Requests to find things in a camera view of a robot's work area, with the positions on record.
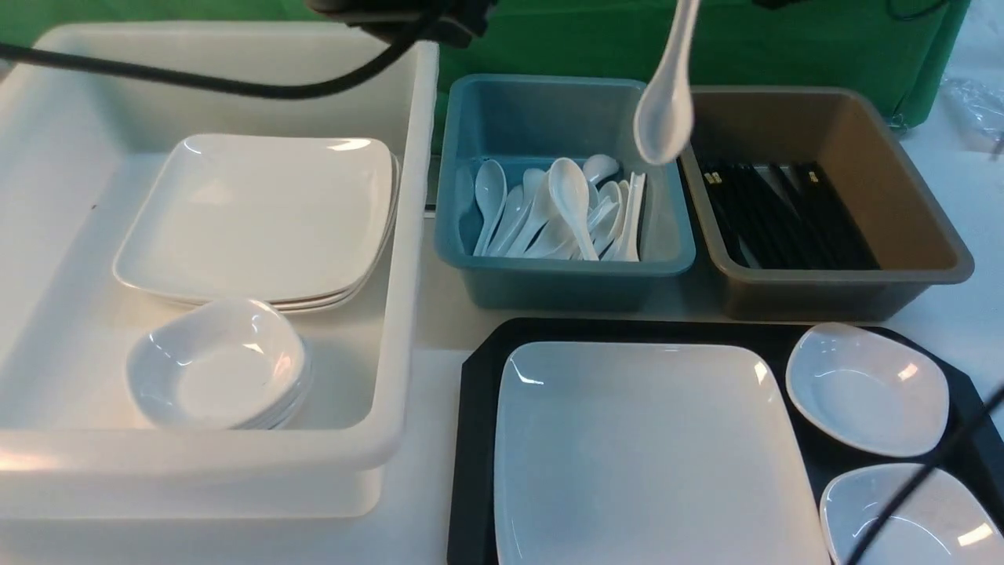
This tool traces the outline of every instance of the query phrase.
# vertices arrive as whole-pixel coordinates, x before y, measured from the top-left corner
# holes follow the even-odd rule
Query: black serving tray
[[[930,454],[897,460],[847,447],[820,432],[791,404],[784,386],[785,368],[795,344],[809,327],[529,318],[503,324],[464,363],[447,563],[498,563],[492,492],[499,384],[509,355],[527,343],[696,343],[732,345],[753,351],[767,362],[777,378],[817,504],[829,482],[848,471],[884,463],[925,462]],[[866,329],[924,353],[945,372],[951,407],[943,442],[983,408],[983,401],[968,375],[896,332],[884,328]],[[1002,529],[1004,442],[992,422],[980,427],[941,469],[966,485],[997,523],[998,529]]]

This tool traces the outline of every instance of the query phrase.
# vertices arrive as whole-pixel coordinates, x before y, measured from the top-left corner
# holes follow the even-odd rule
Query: white plastic spoon
[[[610,243],[609,248],[606,249],[606,253],[603,254],[602,260],[604,261],[614,260],[614,257],[617,256],[617,249],[620,248],[620,241],[623,239],[624,218],[628,216],[628,195],[631,193],[631,185],[628,181],[620,181],[617,183],[617,189],[620,192],[621,217],[613,229],[613,242]]]
[[[700,0],[677,2],[663,59],[635,110],[635,144],[642,159],[653,165],[676,159],[694,128],[688,69],[700,4]]]
[[[620,189],[617,187],[617,183],[609,181],[603,185],[603,188],[599,189],[599,201],[602,202],[604,198],[609,198],[610,202],[617,202],[620,200]]]
[[[582,174],[593,186],[599,186],[599,183],[617,174],[619,170],[620,164],[616,159],[601,153],[586,159],[582,164]]]
[[[547,188],[561,217],[571,228],[585,260],[599,260],[589,238],[589,184],[582,169],[571,159],[556,160],[547,173]]]
[[[589,209],[595,208],[600,200],[596,190],[599,183],[617,174],[620,164],[609,155],[597,154],[585,160],[582,164],[582,174],[589,183]]]
[[[616,207],[616,213],[612,215],[607,214],[594,229],[589,231],[592,235],[592,244],[596,248],[596,253],[603,255],[603,251],[610,247],[623,227],[625,206],[620,197],[620,188],[617,186],[617,183],[613,181],[606,183],[599,193],[603,198],[613,198],[613,205]]]
[[[508,251],[529,215],[530,202],[523,196],[523,185],[516,185],[505,198],[505,208],[502,210],[498,231],[488,244],[485,254],[489,257],[499,257]]]
[[[547,173],[544,173],[540,169],[530,169],[523,174],[523,198],[525,200],[531,194],[533,196],[533,200],[530,201],[530,215],[526,218],[526,223],[519,230],[519,234],[513,240],[512,245],[509,246],[509,250],[506,251],[505,256],[523,256],[523,252],[530,246],[533,237],[544,227],[547,220],[558,215],[557,208],[554,207],[554,201],[551,200],[550,190],[547,188],[548,184],[550,183],[547,179]],[[527,190],[527,187],[530,186],[536,186],[537,188]]]
[[[613,260],[638,262],[638,222],[642,216],[642,197],[645,193],[645,174],[631,174],[624,227]]]
[[[540,230],[537,240],[523,252],[523,257],[567,259],[575,250],[576,245],[575,235],[568,223],[561,216],[555,216],[547,222],[544,229]]]
[[[478,169],[478,176],[474,179],[474,199],[478,203],[485,223],[481,227],[481,235],[478,236],[478,244],[474,247],[474,255],[485,254],[488,241],[495,228],[502,219],[503,204],[508,192],[505,183],[505,173],[502,165],[498,161],[489,159]]]

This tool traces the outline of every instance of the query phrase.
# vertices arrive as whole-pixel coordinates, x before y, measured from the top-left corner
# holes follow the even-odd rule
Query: white plastic bin
[[[385,47],[332,23],[182,22],[67,26],[39,46],[276,83],[328,79]],[[423,43],[305,101],[14,68],[0,84],[0,519],[373,508],[404,431],[437,58]],[[402,159],[396,234],[366,288],[291,318],[317,380],[288,431],[137,430],[126,352],[184,310],[118,285],[111,259],[167,153],[197,132],[370,136]]]

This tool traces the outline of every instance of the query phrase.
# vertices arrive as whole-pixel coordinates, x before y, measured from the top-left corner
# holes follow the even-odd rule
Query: brown plastic tray
[[[724,275],[725,312],[737,320],[886,320],[932,285],[973,273],[973,256],[878,112],[839,88],[694,88],[696,122],[681,171],[711,261]],[[877,270],[758,269],[734,261],[697,159],[818,162]]]

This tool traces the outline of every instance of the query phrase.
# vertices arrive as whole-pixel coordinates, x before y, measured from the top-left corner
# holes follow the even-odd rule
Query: plastic bag
[[[945,78],[942,88],[967,127],[995,143],[1004,139],[1004,90],[972,78]]]

